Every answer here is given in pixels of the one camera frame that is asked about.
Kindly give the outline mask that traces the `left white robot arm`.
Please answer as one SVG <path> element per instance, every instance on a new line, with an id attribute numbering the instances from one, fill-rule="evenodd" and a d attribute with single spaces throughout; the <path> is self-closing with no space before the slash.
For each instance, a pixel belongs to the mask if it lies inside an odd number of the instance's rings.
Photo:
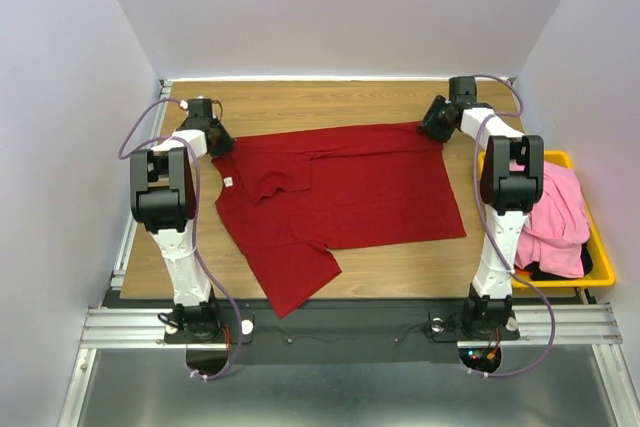
<path id="1" fill-rule="evenodd" d="M 154 147 L 148 143 L 128 156 L 130 203 L 164 260 L 172 283 L 173 307 L 160 315 L 169 336 L 208 342 L 222 332 L 223 318 L 211 281 L 196 254 L 199 181 L 192 171 L 205 155 L 233 148 L 219 119 L 186 120 Z"/>

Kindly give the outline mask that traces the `red t shirt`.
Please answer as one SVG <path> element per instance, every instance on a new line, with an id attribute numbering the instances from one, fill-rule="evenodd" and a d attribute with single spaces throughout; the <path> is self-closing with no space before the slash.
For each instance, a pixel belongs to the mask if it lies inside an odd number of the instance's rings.
<path id="1" fill-rule="evenodd" d="M 465 236 L 442 147 L 414 122 L 242 137 L 214 166 L 219 217 L 279 317 L 339 275 L 337 250 Z"/>

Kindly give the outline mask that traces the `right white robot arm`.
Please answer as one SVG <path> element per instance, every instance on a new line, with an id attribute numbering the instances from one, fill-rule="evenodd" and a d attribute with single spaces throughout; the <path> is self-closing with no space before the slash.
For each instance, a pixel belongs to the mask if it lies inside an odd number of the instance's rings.
<path id="1" fill-rule="evenodd" d="M 461 331 L 482 337 L 505 327 L 512 314 L 519 239 L 543 193 L 544 142 L 512 128 L 486 104 L 455 104 L 441 95 L 432 101 L 419 130 L 440 143 L 458 130 L 475 141 L 476 152 L 484 152 L 482 171 L 473 180 L 485 237 L 460 313 Z"/>

